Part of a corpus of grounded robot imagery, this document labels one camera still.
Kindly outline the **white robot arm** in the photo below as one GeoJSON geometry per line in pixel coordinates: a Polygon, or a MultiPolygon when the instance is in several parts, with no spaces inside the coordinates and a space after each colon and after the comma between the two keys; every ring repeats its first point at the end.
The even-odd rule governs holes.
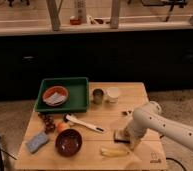
{"type": "Polygon", "coordinates": [[[134,150],[148,129],[157,131],[193,151],[193,127],[161,116],[161,106],[149,101],[132,112],[132,120],[127,124],[130,149],[134,150]]]}

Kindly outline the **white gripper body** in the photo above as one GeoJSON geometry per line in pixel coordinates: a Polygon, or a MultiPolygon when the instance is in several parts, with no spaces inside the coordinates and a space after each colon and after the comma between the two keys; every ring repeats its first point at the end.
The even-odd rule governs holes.
{"type": "Polygon", "coordinates": [[[147,129],[142,127],[140,124],[131,120],[127,126],[124,128],[124,134],[131,138],[142,139],[146,134],[147,129]]]}

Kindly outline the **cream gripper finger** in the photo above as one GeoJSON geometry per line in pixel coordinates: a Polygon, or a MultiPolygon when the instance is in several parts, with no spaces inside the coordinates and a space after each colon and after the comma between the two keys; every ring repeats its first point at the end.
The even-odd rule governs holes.
{"type": "Polygon", "coordinates": [[[131,138],[131,139],[130,139],[129,148],[130,148],[131,150],[134,150],[134,149],[139,145],[140,142],[141,142],[140,139],[131,138]]]}

